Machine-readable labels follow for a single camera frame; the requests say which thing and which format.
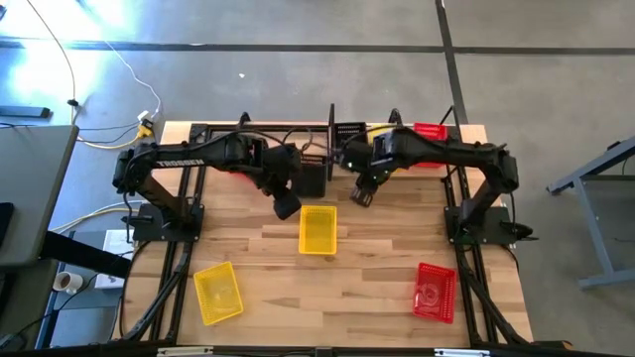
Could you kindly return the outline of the black shelf divider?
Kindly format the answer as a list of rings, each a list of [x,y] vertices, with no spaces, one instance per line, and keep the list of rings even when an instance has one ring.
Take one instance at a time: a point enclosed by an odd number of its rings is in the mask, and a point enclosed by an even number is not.
[[[328,121],[327,121],[327,164],[326,164],[326,179],[328,181],[332,181],[332,171],[333,171],[333,154],[335,149],[335,134],[334,134],[334,123],[335,123],[335,115],[334,115],[334,104],[331,103],[329,105],[328,112]]]

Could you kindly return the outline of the silver frame bracket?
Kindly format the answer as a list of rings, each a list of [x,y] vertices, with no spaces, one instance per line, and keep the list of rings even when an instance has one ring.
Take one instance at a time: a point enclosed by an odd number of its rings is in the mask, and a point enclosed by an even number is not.
[[[205,357],[212,356],[213,348],[207,346],[177,346],[159,348],[156,357]]]
[[[436,348],[435,357],[491,357],[488,350]]]

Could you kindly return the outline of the black aluminium rig frame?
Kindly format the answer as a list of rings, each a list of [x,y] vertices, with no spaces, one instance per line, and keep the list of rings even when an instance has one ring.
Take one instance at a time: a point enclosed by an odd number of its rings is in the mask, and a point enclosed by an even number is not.
[[[295,144],[302,155],[327,157],[327,122],[192,124],[183,142],[203,143],[238,129]],[[286,220],[242,174],[212,167],[158,169],[152,178],[188,206],[203,205],[200,237],[164,242],[167,256],[155,281],[158,295],[112,350],[155,355],[159,348],[207,346],[213,356],[434,356],[436,348],[488,350],[491,357],[572,357],[562,342],[531,342],[490,297],[481,246],[447,239],[444,210],[459,207],[485,182],[476,168],[398,169],[371,205],[350,200],[357,173],[333,154],[332,181],[303,205],[335,206],[334,255],[299,252],[301,209]],[[233,266],[244,311],[204,325],[193,274]],[[412,313],[418,265],[456,271],[454,318],[447,324]]]

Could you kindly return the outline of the grey metal table frame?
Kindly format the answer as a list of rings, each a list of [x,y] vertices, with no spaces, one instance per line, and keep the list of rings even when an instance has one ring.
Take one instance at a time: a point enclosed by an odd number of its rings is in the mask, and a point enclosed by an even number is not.
[[[558,195],[575,191],[591,237],[601,273],[583,278],[583,289],[635,282],[635,267],[620,268],[611,260],[610,245],[635,244],[635,175],[606,171],[629,160],[635,163],[635,136],[610,145],[601,155],[570,174],[548,184]]]

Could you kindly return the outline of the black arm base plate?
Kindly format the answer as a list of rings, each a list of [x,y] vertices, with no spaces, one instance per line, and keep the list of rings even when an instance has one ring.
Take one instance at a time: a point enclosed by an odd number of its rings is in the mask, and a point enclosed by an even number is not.
[[[489,208],[481,223],[463,223],[459,207],[446,207],[444,220],[447,239],[458,245],[513,244],[521,239],[520,227],[510,220],[509,211],[502,206]]]
[[[191,205],[183,214],[146,203],[131,218],[134,241],[194,242],[200,237],[203,205]]]

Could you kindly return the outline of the white cup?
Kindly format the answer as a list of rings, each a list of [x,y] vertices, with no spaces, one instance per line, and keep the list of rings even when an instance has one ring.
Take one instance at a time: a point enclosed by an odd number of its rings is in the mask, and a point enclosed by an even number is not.
[[[63,271],[57,273],[53,282],[53,290],[59,293],[75,295],[83,287],[83,277],[81,275]]]

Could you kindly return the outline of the grey desk top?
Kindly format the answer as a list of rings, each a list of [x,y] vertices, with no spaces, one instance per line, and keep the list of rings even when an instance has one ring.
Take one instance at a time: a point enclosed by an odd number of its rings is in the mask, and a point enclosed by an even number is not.
[[[14,206],[0,268],[39,258],[77,134],[74,125],[0,128],[0,203]]]

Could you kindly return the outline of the flat black floor bar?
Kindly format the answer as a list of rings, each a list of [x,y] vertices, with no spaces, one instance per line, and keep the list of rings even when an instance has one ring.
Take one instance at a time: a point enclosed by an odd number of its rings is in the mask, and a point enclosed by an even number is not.
[[[48,119],[51,114],[48,107],[0,105],[0,117]]]

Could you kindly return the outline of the black object on desk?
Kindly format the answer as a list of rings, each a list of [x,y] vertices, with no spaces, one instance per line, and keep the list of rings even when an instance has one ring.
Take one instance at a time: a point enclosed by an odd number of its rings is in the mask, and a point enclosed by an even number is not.
[[[12,202],[0,202],[0,247],[7,239],[14,212],[15,205]]]

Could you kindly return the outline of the white box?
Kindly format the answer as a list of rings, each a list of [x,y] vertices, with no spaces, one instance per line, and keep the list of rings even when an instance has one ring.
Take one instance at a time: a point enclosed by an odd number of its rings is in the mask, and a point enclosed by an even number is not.
[[[133,257],[134,245],[126,240],[126,230],[107,230],[105,233],[105,239],[103,243],[103,250],[120,258],[130,260]],[[97,290],[112,290],[120,289],[124,285],[122,278],[116,278],[114,276],[107,276],[99,274],[95,281],[94,287]]]

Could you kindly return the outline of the black desk support beam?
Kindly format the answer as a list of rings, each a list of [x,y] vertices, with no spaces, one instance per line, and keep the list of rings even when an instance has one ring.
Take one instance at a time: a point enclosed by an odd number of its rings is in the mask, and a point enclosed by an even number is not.
[[[131,268],[131,260],[121,255],[97,249],[59,233],[48,231],[40,252],[41,259],[60,262],[92,270],[98,274],[124,279]]]

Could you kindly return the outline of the black plastic slotted basket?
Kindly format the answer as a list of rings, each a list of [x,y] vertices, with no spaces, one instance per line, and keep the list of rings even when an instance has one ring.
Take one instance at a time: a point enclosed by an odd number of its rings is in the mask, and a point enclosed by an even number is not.
[[[299,197],[321,198],[326,187],[326,157],[302,155],[301,170],[294,178],[292,189]]]
[[[365,122],[346,122],[334,124],[334,147],[341,149],[350,138],[353,142],[368,143]]]

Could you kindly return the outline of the yellow plastic slotted basket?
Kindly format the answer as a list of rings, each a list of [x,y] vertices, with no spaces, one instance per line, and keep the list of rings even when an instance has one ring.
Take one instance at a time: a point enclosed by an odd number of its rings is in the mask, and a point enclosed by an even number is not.
[[[224,262],[193,274],[202,323],[213,325],[244,311],[233,266]]]
[[[367,142],[369,145],[373,145],[374,138],[389,133],[397,127],[397,124],[372,124],[369,125],[366,131]]]
[[[299,252],[306,255],[334,255],[336,251],[336,207],[303,205],[299,225]]]

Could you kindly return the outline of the red plastic slotted basket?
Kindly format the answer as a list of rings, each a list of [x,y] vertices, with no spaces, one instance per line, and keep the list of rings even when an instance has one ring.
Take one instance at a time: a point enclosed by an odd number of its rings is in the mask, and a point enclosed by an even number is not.
[[[455,285],[455,270],[420,263],[413,293],[413,315],[452,324]]]
[[[447,128],[445,125],[417,122],[413,125],[413,129],[419,135],[433,141],[444,141],[447,139],[447,136],[448,136]],[[440,168],[441,166],[442,164],[438,164],[438,163],[417,164],[417,167],[426,168],[426,169],[437,169],[437,168]]]

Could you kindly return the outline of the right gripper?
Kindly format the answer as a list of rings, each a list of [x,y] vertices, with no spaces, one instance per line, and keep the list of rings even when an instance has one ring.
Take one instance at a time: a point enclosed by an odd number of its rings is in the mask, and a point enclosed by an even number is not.
[[[371,205],[373,197],[378,190],[379,186],[385,182],[385,172],[383,170],[370,170],[364,173],[360,173],[355,187],[352,191],[350,200],[357,205],[361,205],[361,201],[358,196],[366,196],[362,199],[362,205],[368,207]]]

